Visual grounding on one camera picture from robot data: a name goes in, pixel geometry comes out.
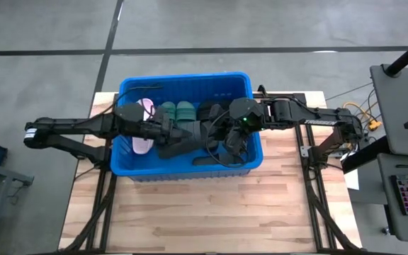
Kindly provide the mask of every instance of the white label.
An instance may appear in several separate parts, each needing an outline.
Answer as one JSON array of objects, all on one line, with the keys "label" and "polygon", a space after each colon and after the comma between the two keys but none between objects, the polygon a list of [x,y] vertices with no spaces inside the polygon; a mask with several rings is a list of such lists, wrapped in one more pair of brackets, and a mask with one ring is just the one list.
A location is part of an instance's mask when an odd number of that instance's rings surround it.
[{"label": "white label", "polygon": [[334,126],[334,125],[337,124],[337,122],[336,121],[328,121],[328,120],[305,120],[305,124]]},{"label": "white label", "polygon": [[26,138],[33,138],[35,136],[36,131],[37,131],[37,128],[30,128],[30,129],[26,130],[25,139]]}]

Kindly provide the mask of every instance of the wooden tabletop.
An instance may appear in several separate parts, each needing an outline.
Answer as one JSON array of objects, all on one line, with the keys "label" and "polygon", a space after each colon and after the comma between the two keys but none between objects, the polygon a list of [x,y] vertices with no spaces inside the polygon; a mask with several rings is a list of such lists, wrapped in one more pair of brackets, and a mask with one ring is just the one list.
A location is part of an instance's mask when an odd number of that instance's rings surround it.
[{"label": "wooden tabletop", "polygon": [[[303,93],[308,106],[326,108],[323,92]],[[113,98],[112,92],[97,93],[91,115],[107,108]],[[319,144],[332,129],[313,127],[313,132]],[[84,142],[92,146],[104,145],[103,140],[91,135],[86,136]],[[150,183],[118,178],[107,251],[315,251],[295,131],[264,130],[261,143],[262,165],[243,177]],[[339,165],[335,159],[330,162]],[[76,174],[91,167],[89,161],[80,161]],[[346,236],[361,247],[342,171],[329,167],[322,175],[331,216]],[[97,180],[98,171],[95,170],[74,183],[60,248],[70,244],[89,220]],[[327,247],[321,218],[319,225]],[[101,221],[96,245],[100,233]]]}]

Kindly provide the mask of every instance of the blue plastic crate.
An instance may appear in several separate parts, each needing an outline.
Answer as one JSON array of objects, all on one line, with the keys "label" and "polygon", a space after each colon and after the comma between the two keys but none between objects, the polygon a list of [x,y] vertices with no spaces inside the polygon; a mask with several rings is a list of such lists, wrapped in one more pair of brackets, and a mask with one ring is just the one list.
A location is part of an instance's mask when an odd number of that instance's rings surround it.
[{"label": "blue plastic crate", "polygon": [[[118,105],[135,102],[144,97],[153,100],[156,106],[166,101],[175,104],[179,101],[189,101],[197,108],[203,101],[253,98],[249,77],[242,72],[128,78],[120,85],[119,94],[138,86],[163,86],[163,88],[133,90],[123,96]],[[131,146],[131,137],[118,136],[114,139],[111,169],[115,174],[128,176],[134,181],[241,176],[258,167],[263,159],[258,133],[254,133],[248,139],[248,163],[241,168],[228,168],[219,164],[192,165],[194,158],[208,156],[204,149],[170,159],[160,159],[155,146],[144,155],[135,154]],[[225,149],[220,145],[217,151],[225,152]]]}]

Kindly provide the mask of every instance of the green slipper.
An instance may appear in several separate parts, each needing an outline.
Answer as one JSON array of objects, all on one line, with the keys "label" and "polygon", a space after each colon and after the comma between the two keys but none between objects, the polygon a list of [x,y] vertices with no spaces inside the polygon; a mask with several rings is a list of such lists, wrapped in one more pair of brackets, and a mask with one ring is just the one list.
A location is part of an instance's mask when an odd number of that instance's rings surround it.
[{"label": "green slipper", "polygon": [[169,118],[176,122],[176,105],[173,102],[164,102],[161,106],[166,109]]},{"label": "green slipper", "polygon": [[176,121],[178,125],[181,123],[196,121],[195,106],[187,101],[179,102],[176,109]]}]

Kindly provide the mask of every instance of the concrete floor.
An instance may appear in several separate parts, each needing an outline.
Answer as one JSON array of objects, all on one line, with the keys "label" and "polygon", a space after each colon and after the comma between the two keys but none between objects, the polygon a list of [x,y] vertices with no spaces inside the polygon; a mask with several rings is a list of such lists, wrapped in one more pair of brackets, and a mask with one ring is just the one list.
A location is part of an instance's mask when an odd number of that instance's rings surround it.
[{"label": "concrete floor", "polygon": [[[103,50],[115,6],[116,0],[0,0],[0,50]],[[408,0],[132,0],[120,12],[113,48],[402,45],[408,45]],[[370,65],[389,63],[399,55],[306,50],[113,55],[102,91],[118,90],[128,76],[243,71],[254,89],[263,84],[272,91],[322,90],[330,97],[370,82]],[[85,117],[101,62],[100,55],[0,57],[0,145],[9,148],[7,167],[35,176],[0,222],[0,254],[56,249],[77,161],[54,149],[26,148],[23,128],[41,116]],[[327,104],[362,103],[371,89]],[[353,207],[365,248],[408,254],[408,243],[379,232],[386,223],[381,207]]]}]

